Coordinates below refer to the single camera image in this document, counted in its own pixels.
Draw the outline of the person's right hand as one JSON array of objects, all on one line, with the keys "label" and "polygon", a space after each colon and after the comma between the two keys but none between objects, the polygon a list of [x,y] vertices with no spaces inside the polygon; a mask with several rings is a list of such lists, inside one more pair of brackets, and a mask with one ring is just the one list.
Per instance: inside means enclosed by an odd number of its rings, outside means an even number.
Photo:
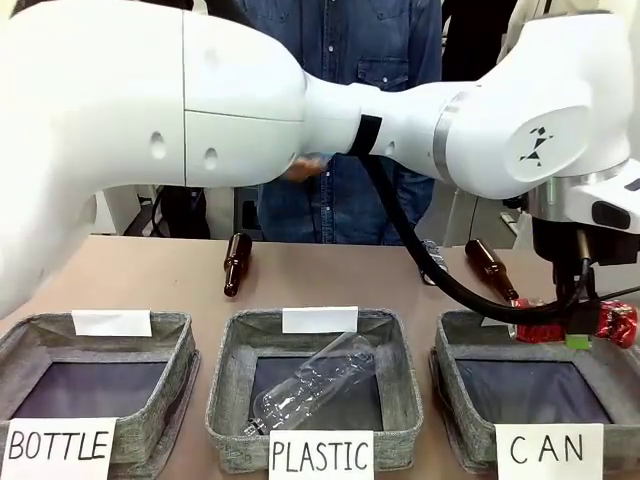
[{"label": "person's right hand", "polygon": [[304,182],[308,178],[321,175],[326,169],[331,158],[323,155],[300,156],[284,173],[286,180]]}]

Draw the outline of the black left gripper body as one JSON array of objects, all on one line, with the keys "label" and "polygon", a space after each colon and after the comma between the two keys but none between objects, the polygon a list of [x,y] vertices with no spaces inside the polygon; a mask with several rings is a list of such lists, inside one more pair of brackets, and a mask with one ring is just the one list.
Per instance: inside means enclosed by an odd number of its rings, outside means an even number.
[{"label": "black left gripper body", "polygon": [[595,273],[588,269],[582,287],[577,287],[581,278],[583,259],[589,257],[591,264],[601,256],[605,229],[592,225],[571,222],[532,220],[533,247],[538,256],[552,264],[554,272],[571,273],[571,296],[596,296]]}]

